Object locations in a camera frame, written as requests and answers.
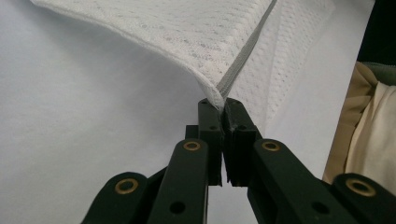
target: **white towel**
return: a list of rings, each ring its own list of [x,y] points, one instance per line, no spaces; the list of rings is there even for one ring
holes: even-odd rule
[[[331,0],[32,2],[103,25],[186,67],[218,109],[232,91],[261,130],[298,83],[305,56],[334,9]],[[237,76],[233,66],[245,62],[249,45],[254,49]]]

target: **beige cloth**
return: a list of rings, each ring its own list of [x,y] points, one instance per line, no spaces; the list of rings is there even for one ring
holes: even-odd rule
[[[324,181],[332,183],[336,176],[344,173],[352,135],[364,108],[374,95],[376,83],[375,75],[369,68],[362,63],[355,64],[323,175]]]
[[[365,175],[396,194],[396,86],[378,83],[352,136],[346,173]]]

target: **brass screw insert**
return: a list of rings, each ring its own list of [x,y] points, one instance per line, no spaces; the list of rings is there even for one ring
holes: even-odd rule
[[[184,149],[188,151],[195,151],[201,148],[201,145],[197,142],[187,142],[183,145]]]
[[[133,178],[127,178],[120,180],[119,183],[117,183],[115,191],[118,194],[129,194],[134,192],[138,186],[139,183],[137,182],[137,180]]]
[[[376,191],[371,185],[357,178],[347,179],[346,186],[353,192],[364,197],[373,197],[376,195]]]
[[[279,151],[280,146],[275,142],[264,142],[262,143],[262,148],[269,151]]]

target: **folded cloth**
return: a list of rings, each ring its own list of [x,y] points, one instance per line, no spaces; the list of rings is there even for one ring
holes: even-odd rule
[[[396,86],[378,83],[353,133],[346,173],[366,175],[396,194]]]
[[[374,96],[377,83],[375,75],[368,67],[362,63],[355,64],[323,174],[323,180],[329,184],[336,176],[345,172],[352,135],[364,109]]]
[[[232,96],[259,128],[296,85],[306,53],[334,9],[331,0],[32,2],[103,25],[172,59],[195,75],[219,110],[234,85]]]

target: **white surface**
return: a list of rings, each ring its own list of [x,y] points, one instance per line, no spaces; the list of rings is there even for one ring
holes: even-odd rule
[[[267,129],[316,176],[370,8],[337,1],[334,13]],[[194,78],[104,28],[6,0],[0,29],[0,223],[79,223],[110,177],[162,169],[197,122]],[[209,189],[208,223],[255,222],[245,189]]]
[[[373,1],[335,1],[328,29],[311,49],[303,77],[265,136],[285,143],[321,178]]]

